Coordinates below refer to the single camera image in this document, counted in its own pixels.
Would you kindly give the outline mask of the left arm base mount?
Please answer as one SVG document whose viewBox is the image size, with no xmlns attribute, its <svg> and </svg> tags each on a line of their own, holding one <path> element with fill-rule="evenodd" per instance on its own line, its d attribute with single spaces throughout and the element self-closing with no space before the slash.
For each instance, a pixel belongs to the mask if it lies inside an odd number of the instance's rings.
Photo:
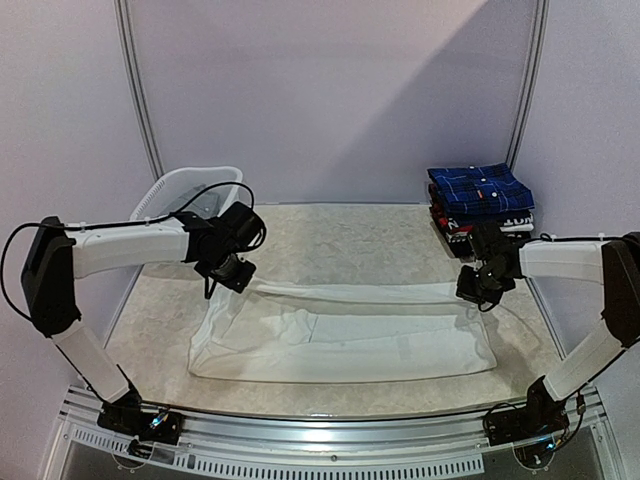
<svg viewBox="0 0 640 480">
<path fill-rule="evenodd" d="M 156 443 L 176 446 L 185 416 L 177 411 L 160 408 L 144 411 L 137 393 L 130 393 L 113 402 L 105 402 L 97 425 L 103 429 L 131 437 L 126 448 L 130 456 L 149 459 Z"/>
</svg>

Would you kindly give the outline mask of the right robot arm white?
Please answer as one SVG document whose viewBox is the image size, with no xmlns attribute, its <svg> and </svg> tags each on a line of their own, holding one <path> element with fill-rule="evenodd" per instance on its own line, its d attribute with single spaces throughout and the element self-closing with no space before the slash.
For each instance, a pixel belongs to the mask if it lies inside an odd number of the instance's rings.
<svg viewBox="0 0 640 480">
<path fill-rule="evenodd" d="M 565 357 L 532 385 L 517 427 L 537 436 L 552 424 L 555 407 L 639 341 L 639 235 L 542 236 L 509 239 L 495 224 L 472 228 L 479 264 L 461 269 L 457 297 L 488 311 L 519 280 L 535 287 Z"/>
</svg>

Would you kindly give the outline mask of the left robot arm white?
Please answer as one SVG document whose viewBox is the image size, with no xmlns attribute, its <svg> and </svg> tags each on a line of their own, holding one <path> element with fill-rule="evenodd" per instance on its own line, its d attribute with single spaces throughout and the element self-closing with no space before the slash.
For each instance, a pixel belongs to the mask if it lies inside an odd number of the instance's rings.
<svg viewBox="0 0 640 480">
<path fill-rule="evenodd" d="M 128 434 L 148 426 L 148 412 L 129 395 L 133 386 L 105 350 L 135 271 L 179 263 L 203 278 L 205 295 L 217 287 L 240 293 L 256 267 L 246 254 L 266 239 L 259 214 L 241 202 L 203 218 L 188 210 L 115 223 L 65 223 L 56 216 L 32 224 L 35 233 L 21 272 L 27 317 L 51 340 L 94 394 L 110 405 L 111 419 Z"/>
</svg>

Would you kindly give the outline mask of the white cloth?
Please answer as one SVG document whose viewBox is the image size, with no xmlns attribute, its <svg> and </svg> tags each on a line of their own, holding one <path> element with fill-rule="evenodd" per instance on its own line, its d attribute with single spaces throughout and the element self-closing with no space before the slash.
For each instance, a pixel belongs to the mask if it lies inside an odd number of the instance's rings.
<svg viewBox="0 0 640 480">
<path fill-rule="evenodd" d="M 451 283 L 296 285 L 214 293 L 188 371 L 216 380 L 350 384 L 455 377 L 497 359 Z"/>
</svg>

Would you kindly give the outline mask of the blue plaid shirt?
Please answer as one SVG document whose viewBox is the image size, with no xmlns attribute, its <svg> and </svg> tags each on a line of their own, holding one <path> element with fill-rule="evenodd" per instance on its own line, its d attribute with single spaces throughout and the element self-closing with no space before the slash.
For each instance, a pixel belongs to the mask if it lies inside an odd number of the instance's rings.
<svg viewBox="0 0 640 480">
<path fill-rule="evenodd" d="M 534 208 L 533 193 L 505 163 L 430 168 L 427 174 L 438 198 L 452 214 L 495 215 Z"/>
</svg>

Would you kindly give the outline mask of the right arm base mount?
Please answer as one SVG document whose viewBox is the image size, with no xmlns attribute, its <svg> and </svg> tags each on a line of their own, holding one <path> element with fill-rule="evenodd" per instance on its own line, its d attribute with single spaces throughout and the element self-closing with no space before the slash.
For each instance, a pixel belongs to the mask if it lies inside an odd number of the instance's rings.
<svg viewBox="0 0 640 480">
<path fill-rule="evenodd" d="M 564 399 L 555 400 L 544 379 L 540 377 L 529 386 L 523 406 L 500 402 L 482 418 L 489 444 L 511 443 L 517 462 L 530 470 L 547 467 L 554 455 L 572 442 L 586 413 L 581 388 Z"/>
</svg>

